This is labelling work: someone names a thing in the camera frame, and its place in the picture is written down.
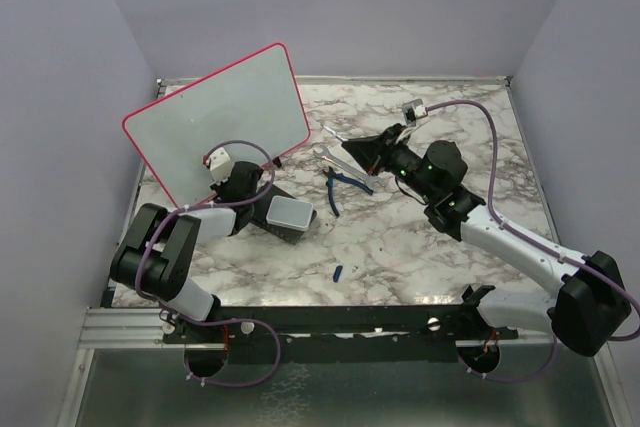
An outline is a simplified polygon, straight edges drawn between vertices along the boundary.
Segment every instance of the blue marker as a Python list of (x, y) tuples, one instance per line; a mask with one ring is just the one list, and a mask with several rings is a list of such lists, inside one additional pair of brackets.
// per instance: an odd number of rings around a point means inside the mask
[(338, 279), (340, 278), (340, 274), (342, 273), (342, 266), (339, 265), (338, 267), (336, 267), (336, 271), (333, 273), (333, 281), (337, 282)]

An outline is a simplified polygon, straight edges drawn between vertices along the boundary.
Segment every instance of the gray wall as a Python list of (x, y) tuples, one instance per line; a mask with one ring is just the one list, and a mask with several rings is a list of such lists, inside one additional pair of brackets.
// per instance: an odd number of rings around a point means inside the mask
[[(561, 240), (612, 254), (640, 296), (640, 0), (558, 0), (514, 81)], [(636, 314), (625, 332), (638, 325)], [(638, 341), (613, 344), (640, 425)]]
[(276, 40), (298, 74), (513, 74), (555, 0), (116, 0), (158, 77)]
[(114, 0), (0, 0), (0, 424), (54, 425), (154, 78)]

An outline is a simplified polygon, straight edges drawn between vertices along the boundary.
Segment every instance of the white container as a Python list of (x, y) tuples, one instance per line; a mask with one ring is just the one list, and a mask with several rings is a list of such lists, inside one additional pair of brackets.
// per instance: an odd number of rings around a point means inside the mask
[(310, 202), (275, 195), (267, 212), (267, 224), (304, 232), (309, 228), (312, 215)]

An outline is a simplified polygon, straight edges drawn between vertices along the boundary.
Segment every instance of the pliers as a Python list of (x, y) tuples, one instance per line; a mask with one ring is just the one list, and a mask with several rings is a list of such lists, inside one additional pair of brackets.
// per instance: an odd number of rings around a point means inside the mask
[(328, 169), (324, 169), (322, 171), (322, 173), (325, 175), (325, 177), (327, 178), (327, 181), (325, 182), (325, 185), (327, 186), (327, 190), (329, 193), (329, 205), (331, 206), (331, 210), (333, 211), (333, 214), (336, 217), (340, 217), (340, 211), (338, 210), (338, 208), (336, 207), (336, 204), (333, 200), (333, 180), (339, 180), (340, 182), (344, 182), (345, 184), (351, 184), (355, 187), (358, 187), (360, 190), (363, 190), (365, 193), (369, 194), (369, 195), (373, 195), (373, 190), (371, 190), (369, 187), (367, 187), (366, 185), (364, 185), (362, 182), (356, 180), (356, 179), (352, 179), (351, 177), (347, 177), (344, 174), (339, 174), (337, 173), (335, 170), (333, 170), (333, 167), (329, 167)]

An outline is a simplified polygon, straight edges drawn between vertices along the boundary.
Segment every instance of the tabletop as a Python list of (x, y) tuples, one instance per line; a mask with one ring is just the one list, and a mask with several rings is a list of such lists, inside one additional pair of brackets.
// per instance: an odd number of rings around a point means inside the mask
[[(199, 244), (191, 277), (216, 294), (223, 305), (400, 305), (451, 303), (468, 285), (495, 285), (516, 291), (539, 287), (513, 267), (490, 254), (438, 233), (427, 222), (423, 207), (398, 191), (390, 174), (368, 196), (336, 183), (334, 195), (341, 216), (336, 218), (327, 198), (325, 167), (313, 148), (326, 145), (341, 159), (356, 165), (339, 141), (322, 129), (329, 125), (347, 138), (374, 135), (402, 122), (400, 105), (421, 98), (425, 105), (452, 99), (483, 103), (496, 123), (499, 150), (495, 205), (502, 214), (550, 238), (545, 215), (508, 92), (495, 83), (451, 84), (364, 83), (301, 84), (311, 137), (282, 158), (276, 185), (311, 202), (316, 220), (296, 245), (256, 226), (238, 235)], [(422, 155), (429, 143), (455, 141), (469, 166), (463, 184), (486, 198), (491, 142), (482, 113), (454, 106), (429, 115), (412, 135), (410, 147)], [(147, 169), (139, 185), (135, 209), (152, 202), (172, 207), (160, 184)], [(343, 271), (332, 280), (336, 266)], [(114, 307), (151, 303), (118, 285)]]

